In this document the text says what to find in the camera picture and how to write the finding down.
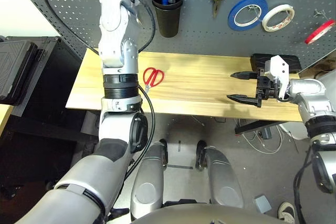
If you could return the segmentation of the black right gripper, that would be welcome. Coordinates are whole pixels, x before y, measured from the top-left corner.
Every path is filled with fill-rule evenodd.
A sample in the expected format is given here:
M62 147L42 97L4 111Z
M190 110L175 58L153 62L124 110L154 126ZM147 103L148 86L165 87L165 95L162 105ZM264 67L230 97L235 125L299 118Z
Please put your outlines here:
M235 102L253 105L260 108L262 100L268 100L269 98L279 98L280 81L278 79L269 79L265 75L264 69L260 69L259 72L235 72L232 73L230 76L241 80L257 79L256 97L252 98L243 94L227 95L227 98Z

